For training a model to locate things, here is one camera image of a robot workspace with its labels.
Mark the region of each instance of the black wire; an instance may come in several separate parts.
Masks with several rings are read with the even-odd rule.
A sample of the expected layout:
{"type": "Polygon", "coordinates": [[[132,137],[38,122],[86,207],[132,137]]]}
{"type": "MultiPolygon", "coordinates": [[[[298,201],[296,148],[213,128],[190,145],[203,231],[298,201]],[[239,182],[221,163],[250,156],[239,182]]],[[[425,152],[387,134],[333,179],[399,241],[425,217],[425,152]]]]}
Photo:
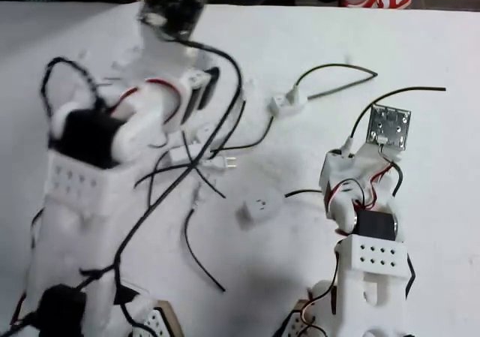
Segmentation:
{"type": "Polygon", "coordinates": [[[371,74],[372,77],[368,78],[368,80],[371,80],[372,78],[375,78],[376,76],[378,76],[378,73],[377,73],[377,72],[371,71],[370,69],[367,69],[367,68],[359,67],[358,65],[347,65],[347,64],[344,64],[344,63],[330,63],[330,64],[327,64],[327,65],[317,65],[316,67],[313,67],[313,68],[309,69],[308,71],[306,71],[305,73],[303,73],[303,74],[297,79],[297,81],[295,82],[295,86],[299,86],[300,82],[301,82],[308,74],[310,74],[310,73],[312,73],[312,72],[314,72],[314,71],[318,71],[319,69],[329,68],[329,67],[351,68],[351,69],[356,69],[357,71],[362,71],[362,72],[371,74]]]}
{"type": "Polygon", "coordinates": [[[95,109],[101,110],[103,108],[106,108],[107,105],[105,104],[105,101],[103,100],[103,98],[100,96],[100,93],[98,92],[98,88],[97,88],[98,85],[94,81],[91,74],[84,67],[79,65],[77,62],[71,61],[70,59],[66,59],[65,57],[55,57],[46,65],[45,74],[43,76],[41,88],[40,88],[40,96],[42,98],[43,107],[45,108],[45,112],[48,120],[52,119],[53,108],[48,98],[47,85],[48,85],[48,81],[50,80],[50,76],[52,74],[53,68],[59,63],[65,63],[66,65],[70,65],[75,71],[78,71],[82,75],[83,79],[85,80],[85,82],[87,83],[90,89],[91,94],[93,95],[95,109]]]}
{"type": "Polygon", "coordinates": [[[404,182],[404,172],[402,172],[402,169],[400,168],[400,166],[393,160],[390,160],[388,158],[385,157],[385,155],[383,154],[383,146],[379,146],[380,148],[380,155],[382,156],[383,159],[385,159],[387,162],[390,163],[390,165],[397,171],[398,173],[398,181],[397,181],[397,185],[395,186],[393,192],[391,193],[391,195],[393,197],[396,197],[397,196],[397,193],[398,193],[398,190],[400,189],[400,187],[402,186],[402,183],[404,182]]]}
{"type": "MultiPolygon", "coordinates": [[[[217,48],[206,46],[205,44],[193,42],[193,41],[180,41],[180,40],[175,40],[176,43],[185,45],[187,47],[192,47],[196,48],[198,50],[204,50],[206,52],[214,53],[217,56],[220,56],[224,59],[226,59],[228,62],[232,64],[232,66],[235,69],[237,78],[238,78],[238,84],[235,90],[235,94],[232,97],[232,100],[230,101],[229,106],[227,107],[225,113],[222,115],[220,118],[219,123],[217,124],[217,127],[215,127],[214,131],[211,133],[211,136],[208,138],[207,142],[205,145],[202,147],[200,150],[198,156],[193,160],[193,163],[191,163],[186,170],[175,180],[173,183],[162,193],[159,198],[156,199],[156,201],[145,211],[145,213],[140,217],[140,219],[135,223],[135,225],[130,229],[128,232],[127,236],[123,239],[121,242],[120,246],[117,249],[117,252],[115,253],[115,257],[113,260],[113,264],[115,266],[114,271],[115,271],[115,285],[117,287],[117,290],[122,287],[122,280],[120,276],[120,263],[122,261],[122,253],[127,247],[128,243],[131,241],[131,239],[134,237],[135,233],[142,227],[142,225],[145,223],[145,221],[149,218],[150,215],[152,215],[153,211],[156,210],[156,208],[168,197],[170,193],[190,174],[190,172],[193,170],[193,168],[200,162],[202,159],[203,155],[205,154],[206,150],[210,147],[212,144],[212,141],[214,138],[217,136],[219,130],[222,128],[224,125],[225,121],[228,118],[228,115],[231,114],[233,107],[235,106],[237,100],[240,98],[242,94],[242,86],[243,86],[243,76],[242,76],[242,71],[240,70],[240,67],[236,60],[230,56],[229,54],[218,50],[217,48]]],[[[151,333],[153,336],[156,335],[153,331],[151,331],[150,328],[147,326],[143,326],[141,323],[137,323],[129,314],[125,304],[121,304],[121,311],[123,312],[125,318],[127,319],[128,323],[130,323],[132,326],[136,326],[138,328],[144,329],[146,332],[151,333]]]]}
{"type": "Polygon", "coordinates": [[[10,337],[11,335],[16,335],[18,332],[24,328],[31,326],[33,324],[34,313],[27,314],[19,323],[14,324],[10,327],[7,332],[3,332],[0,337],[10,337]]]}
{"type": "Polygon", "coordinates": [[[413,286],[413,282],[415,281],[415,278],[416,278],[416,274],[415,274],[415,269],[413,268],[413,263],[412,263],[412,260],[410,260],[410,255],[407,254],[406,255],[406,261],[408,263],[408,268],[410,269],[410,273],[411,273],[411,276],[410,276],[410,280],[408,281],[408,283],[406,284],[406,289],[405,289],[405,298],[408,297],[408,295],[410,294],[410,290],[412,289],[412,286],[413,286]]]}
{"type": "Polygon", "coordinates": [[[410,91],[433,91],[433,92],[445,92],[446,88],[443,87],[408,87],[408,88],[402,88],[402,89],[397,89],[396,91],[389,92],[386,95],[382,95],[373,101],[371,101],[365,109],[360,113],[360,116],[358,116],[357,120],[355,121],[355,124],[353,125],[352,133],[350,134],[350,138],[353,138],[355,135],[355,132],[357,130],[357,127],[359,126],[360,121],[362,120],[362,117],[368,112],[368,110],[376,103],[380,102],[382,99],[391,97],[392,95],[397,95],[399,93],[403,92],[410,92],[410,91]]]}
{"type": "Polygon", "coordinates": [[[293,196],[296,196],[297,194],[300,194],[300,193],[322,193],[321,190],[319,189],[299,189],[297,191],[293,191],[293,192],[289,192],[287,194],[285,194],[285,198],[289,198],[289,197],[293,197],[293,196]]]}
{"type": "MultiPolygon", "coordinates": [[[[167,156],[168,154],[168,151],[165,151],[164,153],[162,153],[160,155],[160,157],[158,157],[157,161],[155,162],[155,166],[153,167],[153,170],[156,170],[160,164],[160,162],[162,162],[162,160],[167,156]]],[[[152,174],[150,176],[150,183],[148,184],[148,193],[147,193],[147,208],[149,208],[152,204],[152,195],[153,195],[153,184],[154,184],[154,180],[155,180],[155,175],[152,174]]]]}
{"type": "Polygon", "coordinates": [[[139,186],[139,184],[141,184],[142,182],[146,181],[147,179],[151,178],[152,176],[156,176],[160,173],[163,173],[163,172],[167,172],[169,170],[178,170],[180,168],[186,168],[190,166],[189,163],[184,163],[184,164],[179,164],[179,165],[176,165],[176,166],[169,166],[169,167],[165,167],[165,168],[160,168],[159,170],[155,170],[153,172],[150,172],[149,174],[146,174],[144,175],[141,179],[139,179],[138,181],[135,182],[135,188],[139,186]]]}
{"type": "Polygon", "coordinates": [[[240,113],[238,114],[238,118],[237,118],[237,120],[235,121],[235,124],[233,125],[232,129],[230,130],[230,132],[228,133],[228,135],[225,137],[225,139],[223,140],[223,142],[218,146],[218,148],[216,148],[216,150],[212,151],[213,154],[211,155],[210,159],[213,159],[213,158],[217,157],[217,154],[222,151],[222,148],[225,147],[225,145],[227,144],[227,142],[228,142],[229,139],[231,138],[232,134],[235,132],[235,130],[236,130],[237,127],[239,126],[240,120],[241,120],[242,117],[243,117],[243,112],[245,111],[245,105],[246,105],[246,104],[247,104],[247,102],[246,102],[246,101],[243,101],[243,103],[241,104],[240,113]]]}
{"type": "MultiPolygon", "coordinates": [[[[190,160],[190,163],[191,164],[194,164],[194,160],[192,159],[192,154],[190,153],[190,149],[188,148],[188,144],[187,144],[187,138],[185,136],[185,132],[182,131],[181,133],[181,138],[183,139],[183,144],[185,146],[185,150],[187,151],[187,156],[188,156],[188,159],[190,160]]],[[[226,199],[227,197],[225,197],[225,194],[223,194],[222,192],[220,192],[219,190],[216,189],[216,187],[210,183],[210,181],[207,180],[207,178],[205,178],[205,176],[202,174],[202,172],[200,172],[200,170],[198,169],[198,167],[196,165],[193,166],[193,168],[195,169],[196,173],[199,175],[199,177],[216,193],[218,194],[220,197],[222,197],[223,199],[226,199]]]]}
{"type": "Polygon", "coordinates": [[[38,211],[35,214],[35,216],[33,217],[33,219],[31,220],[31,223],[30,223],[30,235],[31,235],[30,247],[31,247],[31,249],[35,249],[35,243],[36,243],[33,229],[35,228],[35,225],[37,224],[37,222],[40,220],[42,214],[44,213],[43,210],[44,209],[42,208],[40,211],[38,211]]]}
{"type": "Polygon", "coordinates": [[[272,128],[273,120],[274,120],[274,117],[273,116],[270,117],[270,121],[268,122],[269,124],[267,126],[267,129],[265,130],[265,132],[263,133],[263,135],[261,136],[261,138],[258,141],[254,142],[254,143],[251,143],[251,144],[246,144],[244,146],[226,147],[226,148],[222,148],[222,149],[215,149],[213,152],[231,151],[231,150],[234,150],[234,149],[247,149],[247,148],[258,146],[259,144],[261,144],[261,142],[263,142],[263,140],[267,137],[267,134],[270,132],[270,128],[272,128]]]}
{"type": "Polygon", "coordinates": [[[190,246],[190,240],[188,239],[188,225],[190,223],[190,220],[192,218],[192,215],[193,213],[195,212],[195,209],[192,208],[186,219],[185,219],[185,222],[183,224],[183,235],[184,235],[184,238],[185,238],[185,242],[187,244],[187,248],[188,248],[188,251],[190,252],[190,255],[192,256],[192,258],[195,260],[195,263],[197,264],[198,267],[200,267],[200,269],[208,276],[208,278],[210,278],[210,280],[215,283],[215,285],[218,287],[219,290],[223,292],[226,292],[227,290],[224,288],[224,286],[222,286],[220,284],[219,281],[217,281],[215,279],[215,277],[202,265],[202,263],[199,261],[199,259],[197,258],[197,256],[195,255],[194,251],[192,250],[191,246],[190,246]]]}
{"type": "Polygon", "coordinates": [[[359,181],[357,181],[356,179],[354,178],[347,178],[347,179],[344,179],[343,181],[340,181],[340,183],[338,183],[337,185],[342,185],[344,184],[345,182],[354,182],[355,184],[357,184],[357,186],[360,188],[360,191],[362,192],[361,193],[361,206],[362,207],[365,207],[365,191],[363,190],[363,187],[362,185],[360,184],[359,181]]]}

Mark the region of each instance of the silver metal plate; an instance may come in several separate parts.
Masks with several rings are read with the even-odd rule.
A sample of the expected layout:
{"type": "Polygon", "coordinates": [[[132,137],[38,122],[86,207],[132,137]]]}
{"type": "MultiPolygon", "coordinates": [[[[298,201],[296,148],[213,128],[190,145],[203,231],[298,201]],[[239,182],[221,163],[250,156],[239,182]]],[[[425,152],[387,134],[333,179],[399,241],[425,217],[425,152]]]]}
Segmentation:
{"type": "Polygon", "coordinates": [[[373,105],[370,111],[367,143],[383,144],[404,151],[412,112],[378,104],[373,105]]]}

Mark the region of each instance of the red sneaker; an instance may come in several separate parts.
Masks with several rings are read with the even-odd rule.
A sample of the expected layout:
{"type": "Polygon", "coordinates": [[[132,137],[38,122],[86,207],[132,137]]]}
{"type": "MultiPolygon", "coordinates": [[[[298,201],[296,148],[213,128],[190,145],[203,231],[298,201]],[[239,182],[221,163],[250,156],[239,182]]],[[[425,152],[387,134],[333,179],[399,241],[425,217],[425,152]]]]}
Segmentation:
{"type": "Polygon", "coordinates": [[[346,0],[340,0],[340,6],[346,8],[405,9],[411,3],[412,0],[364,0],[355,5],[346,0]]]}

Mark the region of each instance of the cable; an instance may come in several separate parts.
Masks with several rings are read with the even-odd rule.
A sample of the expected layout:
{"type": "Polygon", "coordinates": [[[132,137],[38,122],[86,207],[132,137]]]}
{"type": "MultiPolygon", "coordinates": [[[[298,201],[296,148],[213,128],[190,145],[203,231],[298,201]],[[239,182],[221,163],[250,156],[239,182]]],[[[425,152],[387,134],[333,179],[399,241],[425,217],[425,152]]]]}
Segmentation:
{"type": "Polygon", "coordinates": [[[227,290],[224,288],[224,286],[222,286],[220,284],[219,281],[217,281],[215,279],[215,277],[202,265],[202,263],[199,261],[199,259],[197,258],[197,256],[195,255],[194,251],[192,250],[191,246],[190,246],[190,240],[188,239],[188,225],[190,223],[190,220],[192,218],[192,215],[193,213],[195,212],[195,208],[192,208],[186,219],[185,219],[185,222],[183,224],[183,235],[184,235],[184,238],[185,238],[185,242],[187,244],[187,248],[188,248],[188,251],[190,252],[190,255],[191,257],[195,260],[195,263],[197,264],[198,267],[200,267],[200,269],[210,278],[210,280],[215,283],[215,285],[218,287],[219,290],[223,292],[226,292],[227,290]]]}
{"type": "MultiPolygon", "coordinates": [[[[180,110],[180,106],[182,105],[182,94],[180,93],[180,91],[170,82],[167,82],[166,80],[161,80],[159,78],[150,78],[150,79],[147,79],[145,80],[146,83],[150,83],[150,84],[160,84],[162,86],[166,86],[170,89],[172,89],[176,96],[177,96],[177,104],[175,106],[175,109],[172,111],[172,113],[163,121],[164,125],[168,122],[170,122],[170,120],[172,120],[173,117],[176,116],[176,114],[178,113],[178,111],[180,110]]],[[[115,111],[115,109],[117,109],[119,107],[119,105],[128,97],[130,97],[132,94],[134,93],[137,93],[138,91],[140,90],[139,87],[133,87],[131,89],[128,89],[123,95],[121,95],[121,97],[119,98],[118,102],[115,103],[112,107],[109,108],[109,113],[113,113],[115,111]]]]}
{"type": "Polygon", "coordinates": [[[374,78],[374,77],[378,76],[378,73],[377,73],[377,72],[371,71],[370,69],[367,69],[367,68],[359,67],[358,65],[347,65],[347,64],[344,64],[344,63],[330,63],[330,64],[327,64],[327,65],[317,65],[316,67],[313,67],[313,68],[309,69],[308,71],[306,71],[305,73],[303,73],[303,74],[297,79],[297,81],[295,82],[295,86],[298,87],[299,84],[300,84],[300,82],[301,82],[308,74],[310,74],[310,73],[312,73],[312,72],[314,72],[314,71],[318,71],[319,69],[329,68],[329,67],[342,67],[342,68],[356,69],[357,71],[362,71],[362,72],[371,74],[371,75],[372,75],[371,78],[374,78]]]}
{"type": "Polygon", "coordinates": [[[375,203],[377,203],[377,191],[375,190],[375,187],[374,187],[374,181],[375,179],[379,178],[379,177],[382,177],[383,175],[385,175],[385,173],[387,173],[393,166],[391,164],[389,164],[386,168],[384,168],[383,170],[381,170],[380,172],[378,172],[377,174],[373,175],[372,178],[370,178],[370,186],[372,188],[372,195],[373,195],[373,200],[365,206],[366,209],[372,209],[375,207],[375,203]]]}
{"type": "Polygon", "coordinates": [[[247,148],[251,148],[251,147],[255,147],[255,146],[258,146],[259,144],[261,144],[261,142],[267,137],[267,134],[270,132],[270,128],[272,128],[272,124],[273,124],[273,120],[274,120],[274,117],[270,117],[270,122],[268,122],[268,126],[267,126],[267,129],[265,130],[265,132],[263,133],[263,135],[261,136],[261,138],[254,142],[254,143],[251,143],[251,144],[246,144],[244,146],[236,146],[236,147],[226,147],[226,148],[222,148],[222,149],[214,149],[213,152],[219,152],[219,151],[232,151],[234,149],[247,149],[247,148]]]}
{"type": "Polygon", "coordinates": [[[319,189],[299,189],[299,190],[297,190],[297,191],[293,191],[293,192],[289,192],[289,193],[285,194],[285,198],[290,198],[290,197],[296,196],[297,194],[300,194],[300,193],[308,193],[308,192],[311,192],[311,193],[322,193],[322,191],[319,190],[319,189]]]}
{"type": "MultiPolygon", "coordinates": [[[[122,261],[122,253],[127,247],[128,243],[131,241],[131,239],[134,237],[135,233],[142,227],[142,225],[145,223],[145,221],[149,218],[150,215],[152,215],[153,211],[156,210],[156,208],[168,197],[170,193],[190,174],[190,172],[193,170],[194,166],[200,162],[202,159],[203,155],[205,154],[206,150],[210,147],[212,144],[212,141],[218,134],[219,130],[222,128],[224,125],[225,121],[228,118],[228,115],[232,112],[233,107],[236,104],[236,101],[240,98],[242,94],[242,85],[243,85],[243,76],[242,76],[242,71],[240,70],[240,67],[236,60],[230,56],[229,54],[218,50],[217,48],[207,46],[205,44],[193,42],[193,41],[180,41],[180,40],[173,40],[172,42],[176,42],[179,44],[182,44],[186,47],[192,47],[196,48],[198,50],[204,50],[206,52],[214,53],[217,56],[220,56],[224,59],[226,59],[228,62],[231,63],[233,68],[235,69],[235,73],[238,78],[237,82],[237,87],[235,90],[235,94],[232,97],[232,100],[230,101],[229,106],[227,107],[225,113],[222,115],[220,118],[219,123],[217,124],[217,127],[215,127],[214,131],[211,133],[211,136],[208,138],[207,142],[204,144],[202,149],[200,150],[198,156],[193,160],[193,163],[191,163],[186,170],[182,172],[182,174],[162,193],[159,198],[156,199],[156,201],[145,211],[145,213],[139,218],[139,220],[135,223],[135,225],[130,229],[128,232],[127,236],[123,239],[121,242],[120,246],[117,249],[117,252],[115,253],[114,257],[114,271],[115,271],[115,285],[118,288],[122,286],[122,280],[120,277],[120,263],[122,261]]],[[[127,321],[132,324],[132,326],[138,326],[140,323],[137,323],[128,313],[128,310],[126,309],[126,306],[121,304],[121,311],[123,312],[123,315],[127,319],[127,321]]],[[[146,332],[151,333],[153,336],[155,336],[155,333],[152,333],[147,326],[143,326],[140,324],[139,328],[144,329],[146,332]]]]}
{"type": "Polygon", "coordinates": [[[31,326],[31,324],[33,323],[34,316],[35,315],[33,312],[27,314],[25,318],[23,318],[19,323],[11,326],[7,332],[3,332],[0,335],[0,337],[10,337],[11,335],[16,335],[18,332],[20,332],[24,328],[31,326]]]}
{"type": "MultiPolygon", "coordinates": [[[[167,156],[168,151],[165,151],[158,157],[157,161],[155,162],[155,166],[153,167],[153,170],[156,170],[158,166],[160,165],[160,162],[167,156]]],[[[150,183],[148,184],[148,194],[147,194],[147,208],[149,208],[152,204],[152,194],[153,194],[153,183],[155,180],[155,174],[152,174],[150,176],[150,183]]]]}
{"type": "Polygon", "coordinates": [[[406,255],[406,261],[408,263],[408,268],[410,269],[410,273],[411,273],[411,277],[408,281],[408,283],[406,284],[406,289],[405,289],[405,298],[408,297],[408,295],[410,294],[410,290],[412,289],[412,286],[413,286],[413,282],[415,281],[415,278],[416,278],[416,274],[415,274],[415,269],[413,268],[413,263],[412,263],[412,260],[410,260],[410,255],[407,254],[406,255]]]}
{"type": "Polygon", "coordinates": [[[151,78],[146,80],[147,83],[151,84],[160,84],[162,86],[169,87],[172,89],[176,94],[177,94],[177,105],[175,106],[175,109],[172,111],[172,113],[163,121],[164,125],[172,120],[173,117],[176,116],[178,111],[180,110],[180,107],[182,106],[182,94],[180,91],[172,84],[168,83],[166,80],[160,80],[158,78],[151,78]]]}
{"type": "Polygon", "coordinates": [[[178,170],[180,168],[186,168],[186,167],[189,167],[190,164],[189,163],[185,163],[185,164],[179,164],[179,165],[176,165],[176,166],[170,166],[170,167],[165,167],[165,168],[160,168],[159,170],[155,170],[149,174],[146,174],[144,175],[141,179],[139,179],[138,181],[135,182],[135,188],[138,187],[142,182],[146,181],[147,179],[151,178],[152,176],[156,176],[160,173],[163,173],[163,172],[167,172],[169,170],[178,170]]]}
{"type": "Polygon", "coordinates": [[[41,88],[40,88],[40,96],[43,101],[43,107],[45,108],[46,117],[48,118],[49,121],[52,119],[52,116],[53,116],[53,108],[48,98],[47,85],[48,85],[48,81],[50,80],[50,76],[52,74],[53,68],[60,63],[65,63],[66,65],[70,65],[75,71],[78,71],[82,75],[83,79],[85,80],[85,82],[87,83],[87,86],[90,89],[91,94],[93,95],[94,108],[96,110],[102,110],[107,107],[107,105],[105,104],[105,101],[103,100],[103,98],[100,96],[98,92],[97,83],[95,83],[91,74],[84,67],[82,67],[81,65],[79,65],[74,61],[71,61],[70,59],[66,59],[65,57],[55,57],[46,65],[45,74],[43,76],[41,88]]]}
{"type": "MultiPolygon", "coordinates": [[[[185,146],[185,150],[187,151],[187,156],[188,156],[188,159],[190,160],[190,164],[194,165],[194,160],[192,159],[192,154],[190,153],[190,149],[188,148],[187,138],[185,136],[185,132],[183,132],[183,131],[181,133],[181,138],[183,139],[183,144],[185,146]]],[[[200,170],[198,169],[198,167],[196,165],[194,165],[193,168],[195,169],[195,171],[199,175],[199,177],[202,179],[202,181],[204,181],[216,194],[218,194],[223,199],[227,198],[227,197],[225,197],[225,194],[223,194],[222,192],[217,190],[216,187],[213,184],[211,184],[210,181],[207,180],[207,178],[205,178],[203,173],[200,172],[200,170]]]]}
{"type": "Polygon", "coordinates": [[[231,138],[232,134],[235,132],[235,130],[237,129],[237,127],[240,124],[240,120],[243,117],[243,112],[245,111],[245,105],[246,104],[247,104],[247,101],[243,101],[243,103],[241,104],[240,113],[238,114],[238,118],[237,118],[235,124],[233,125],[230,132],[226,135],[223,142],[218,146],[218,148],[216,148],[216,150],[213,151],[213,155],[211,155],[211,157],[209,159],[213,159],[213,158],[217,157],[218,153],[220,153],[220,151],[222,151],[223,147],[225,147],[225,145],[227,144],[227,142],[231,138]]]}
{"type": "Polygon", "coordinates": [[[344,179],[343,181],[340,181],[335,187],[333,187],[333,189],[331,190],[330,192],[330,196],[328,197],[328,200],[327,200],[327,203],[326,203],[326,208],[327,208],[327,211],[330,209],[330,202],[332,201],[333,199],[333,196],[337,193],[337,191],[340,189],[340,187],[346,183],[346,182],[354,182],[358,188],[360,188],[360,191],[362,192],[361,193],[361,207],[364,208],[365,207],[365,191],[363,190],[363,187],[362,185],[360,184],[359,181],[357,181],[356,179],[354,178],[347,178],[347,179],[344,179]]]}
{"type": "Polygon", "coordinates": [[[42,208],[40,211],[38,211],[35,216],[33,217],[33,219],[31,220],[31,223],[30,223],[30,248],[31,249],[35,249],[35,233],[33,231],[33,229],[35,228],[35,225],[37,224],[37,222],[40,220],[42,214],[44,213],[43,211],[44,209],[42,208]]]}
{"type": "Polygon", "coordinates": [[[327,296],[333,289],[333,287],[335,286],[335,281],[337,279],[337,274],[338,274],[338,266],[340,264],[340,257],[338,255],[338,253],[335,253],[335,258],[337,260],[336,264],[335,264],[335,272],[333,274],[333,279],[331,280],[331,284],[330,286],[328,286],[327,290],[325,292],[323,292],[322,294],[320,294],[318,297],[315,297],[313,299],[311,299],[310,301],[308,301],[308,303],[306,303],[302,308],[301,308],[301,313],[300,313],[300,318],[301,318],[301,321],[306,325],[305,328],[298,334],[298,336],[302,335],[303,333],[305,333],[307,331],[307,329],[309,328],[314,328],[314,329],[317,329],[319,330],[320,332],[323,333],[323,335],[325,337],[328,337],[327,333],[325,332],[325,330],[320,327],[320,326],[316,326],[312,323],[308,323],[307,322],[307,319],[305,318],[305,312],[307,311],[307,309],[313,305],[315,302],[318,302],[320,301],[323,297],[327,296]]]}
{"type": "Polygon", "coordinates": [[[404,182],[404,172],[402,172],[402,169],[400,168],[400,166],[395,163],[395,161],[391,160],[390,158],[387,158],[387,156],[385,155],[385,153],[383,153],[383,145],[379,145],[379,150],[378,150],[378,153],[380,154],[380,156],[385,159],[387,162],[389,162],[392,167],[397,171],[398,173],[398,182],[397,182],[397,185],[395,186],[393,192],[391,193],[391,195],[393,197],[396,197],[397,196],[397,193],[398,193],[398,190],[400,189],[400,187],[402,186],[402,183],[404,182]]]}
{"type": "Polygon", "coordinates": [[[410,91],[432,91],[432,92],[445,92],[447,89],[443,87],[408,87],[408,88],[402,88],[402,89],[397,89],[396,91],[389,92],[386,95],[382,95],[373,101],[371,101],[365,109],[360,113],[360,116],[358,116],[357,120],[355,121],[355,124],[353,125],[352,128],[352,133],[350,133],[350,138],[353,138],[355,135],[355,132],[357,130],[357,127],[359,126],[360,121],[362,120],[362,117],[368,112],[368,110],[376,103],[380,102],[381,100],[391,97],[392,95],[397,95],[399,93],[403,92],[410,92],[410,91]]]}
{"type": "Polygon", "coordinates": [[[362,83],[365,83],[365,82],[368,82],[369,80],[372,80],[373,78],[377,77],[378,76],[378,73],[377,72],[374,72],[374,71],[371,71],[370,69],[367,69],[367,68],[363,68],[363,67],[359,67],[358,65],[347,65],[347,64],[342,64],[342,63],[331,63],[331,64],[328,64],[328,65],[318,65],[316,67],[313,67],[311,69],[309,69],[308,71],[306,71],[305,73],[303,73],[299,79],[295,82],[295,87],[298,87],[300,85],[300,82],[306,77],[308,76],[310,73],[314,72],[314,71],[318,71],[319,69],[323,69],[323,68],[328,68],[328,67],[342,67],[342,68],[351,68],[351,69],[355,69],[357,71],[362,71],[362,72],[365,72],[365,73],[368,73],[370,74],[369,77],[367,78],[364,78],[363,80],[357,80],[356,82],[351,82],[349,84],[346,84],[345,86],[340,86],[340,87],[337,87],[337,88],[334,88],[334,89],[330,89],[328,90],[327,92],[322,92],[322,93],[318,93],[316,95],[311,95],[309,96],[307,99],[309,101],[313,100],[313,99],[316,99],[316,98],[321,98],[321,97],[325,97],[326,95],[333,95],[334,93],[337,93],[337,92],[340,92],[340,91],[343,91],[345,89],[348,89],[348,88],[351,88],[353,86],[357,86],[359,84],[362,84],[362,83]]]}

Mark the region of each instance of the white table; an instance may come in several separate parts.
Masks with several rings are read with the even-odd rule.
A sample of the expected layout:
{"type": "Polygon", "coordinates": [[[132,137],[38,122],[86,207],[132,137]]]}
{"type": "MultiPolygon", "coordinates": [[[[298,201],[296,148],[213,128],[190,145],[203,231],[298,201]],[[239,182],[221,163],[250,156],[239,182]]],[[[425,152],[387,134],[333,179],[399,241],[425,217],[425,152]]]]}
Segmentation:
{"type": "MultiPolygon", "coordinates": [[[[42,199],[47,124],[38,85],[44,65],[53,56],[76,58],[88,50],[85,63],[94,72],[104,69],[135,43],[136,9],[0,4],[1,327],[23,287],[29,223],[42,199]]],[[[261,135],[269,96],[286,91],[309,67],[347,61],[380,76],[277,121],[265,142],[238,153],[238,168],[218,180],[228,199],[211,196],[200,207],[190,240],[227,293],[218,293],[192,267],[181,244],[193,176],[129,245],[125,278],[171,301],[189,337],[272,335],[307,286],[331,278],[338,236],[318,195],[295,197],[274,220],[244,230],[237,218],[244,193],[268,185],[283,192],[317,187],[324,154],[344,142],[371,99],[405,86],[445,86],[446,93],[413,92],[385,102],[413,113],[401,164],[405,181],[397,197],[418,276],[408,300],[409,326],[419,337],[477,335],[479,37],[480,14],[472,13],[208,7],[194,39],[231,53],[257,87],[234,144],[261,135]]],[[[217,118],[230,98],[234,76],[227,64],[222,66],[217,102],[195,123],[217,118]]],[[[323,71],[302,88],[314,93],[358,76],[323,71]]],[[[358,129],[357,146],[365,129],[366,120],[358,129]]],[[[125,228],[140,216],[144,203],[142,190],[138,215],[128,216],[125,228]]]]}

